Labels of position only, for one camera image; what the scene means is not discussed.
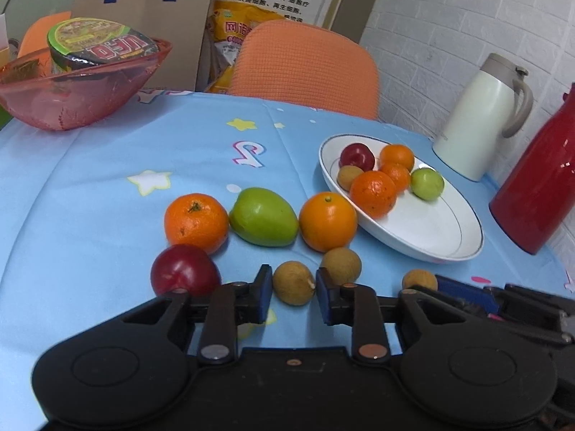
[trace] screw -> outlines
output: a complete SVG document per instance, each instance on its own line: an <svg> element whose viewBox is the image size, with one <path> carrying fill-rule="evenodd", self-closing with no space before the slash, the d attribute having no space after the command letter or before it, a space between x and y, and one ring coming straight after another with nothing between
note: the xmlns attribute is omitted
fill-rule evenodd
<svg viewBox="0 0 575 431"><path fill-rule="evenodd" d="M387 355L387 348L380 344L366 344L359 347L359 354L364 358L377 360Z"/></svg>
<svg viewBox="0 0 575 431"><path fill-rule="evenodd" d="M208 345L203 347L200 353L209 360L221 360L229 355L229 348L220 344Z"/></svg>

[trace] green mango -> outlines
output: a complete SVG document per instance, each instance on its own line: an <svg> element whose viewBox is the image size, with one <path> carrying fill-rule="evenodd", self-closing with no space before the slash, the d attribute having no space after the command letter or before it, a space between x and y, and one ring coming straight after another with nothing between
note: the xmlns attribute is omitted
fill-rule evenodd
<svg viewBox="0 0 575 431"><path fill-rule="evenodd" d="M244 240L259 246L287 246L299 223L291 205L265 188L246 188L229 213L229 223Z"/></svg>

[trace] pink plastic basket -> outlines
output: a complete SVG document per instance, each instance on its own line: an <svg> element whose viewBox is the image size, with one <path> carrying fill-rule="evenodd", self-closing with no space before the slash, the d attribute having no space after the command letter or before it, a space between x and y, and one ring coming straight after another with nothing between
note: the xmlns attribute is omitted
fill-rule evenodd
<svg viewBox="0 0 575 431"><path fill-rule="evenodd" d="M154 41L156 53L66 74L52 74L49 48L35 51L0 69L0 105L43 130L91 125L124 105L162 64L172 44Z"/></svg>

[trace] thermos lid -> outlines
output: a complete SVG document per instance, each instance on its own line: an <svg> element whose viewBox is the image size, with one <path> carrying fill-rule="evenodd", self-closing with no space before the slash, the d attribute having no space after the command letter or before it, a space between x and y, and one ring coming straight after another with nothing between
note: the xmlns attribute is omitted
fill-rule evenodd
<svg viewBox="0 0 575 431"><path fill-rule="evenodd" d="M487 57L487 60L481 66L481 70L499 79L511 89L514 88L513 79L523 80L529 74L527 69L517 66L497 53L491 53Z"/></svg>

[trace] thermos handle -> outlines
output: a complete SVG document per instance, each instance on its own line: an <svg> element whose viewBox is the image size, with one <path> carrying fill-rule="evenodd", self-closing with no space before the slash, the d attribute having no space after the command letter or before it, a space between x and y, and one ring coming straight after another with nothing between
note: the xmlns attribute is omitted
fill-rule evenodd
<svg viewBox="0 0 575 431"><path fill-rule="evenodd" d="M517 110L513 123L508 128L505 128L501 133L505 139L517 134L533 108L533 92L531 91L531 88L521 79L513 79L513 86L514 88L523 91L523 103L519 107L519 110Z"/></svg>

